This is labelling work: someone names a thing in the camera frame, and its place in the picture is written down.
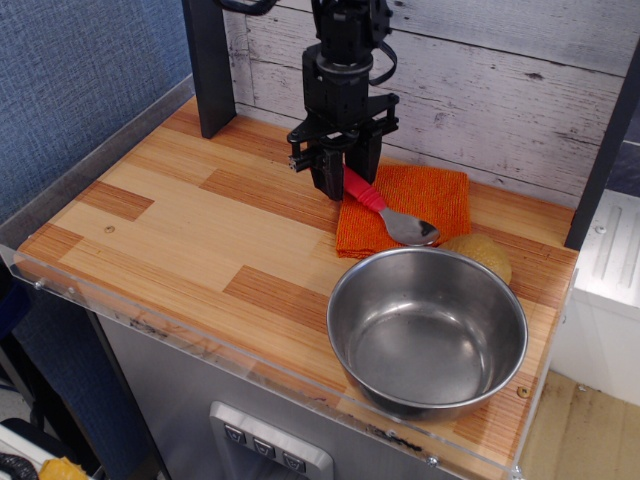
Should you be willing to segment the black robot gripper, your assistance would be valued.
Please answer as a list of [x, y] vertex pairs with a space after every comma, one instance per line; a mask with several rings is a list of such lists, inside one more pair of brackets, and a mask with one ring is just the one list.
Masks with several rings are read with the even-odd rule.
[[290, 166], [311, 170], [314, 186], [330, 200], [344, 196], [343, 159], [367, 183], [375, 181], [382, 137], [398, 129], [395, 94], [370, 96], [369, 88], [396, 72], [397, 55], [386, 43], [378, 48], [391, 61], [389, 69], [372, 78], [372, 49], [329, 52], [323, 44], [302, 55], [303, 99], [306, 119], [287, 136]]

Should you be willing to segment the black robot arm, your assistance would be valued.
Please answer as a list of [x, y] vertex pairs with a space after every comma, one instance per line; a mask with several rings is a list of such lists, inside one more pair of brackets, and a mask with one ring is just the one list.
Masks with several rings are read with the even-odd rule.
[[308, 169], [314, 186], [340, 201], [343, 168], [373, 182], [382, 138], [398, 129], [399, 97], [369, 94], [397, 67], [385, 43], [392, 11], [384, 1], [314, 1], [312, 12], [319, 42], [302, 55], [306, 119], [288, 134], [290, 166]]

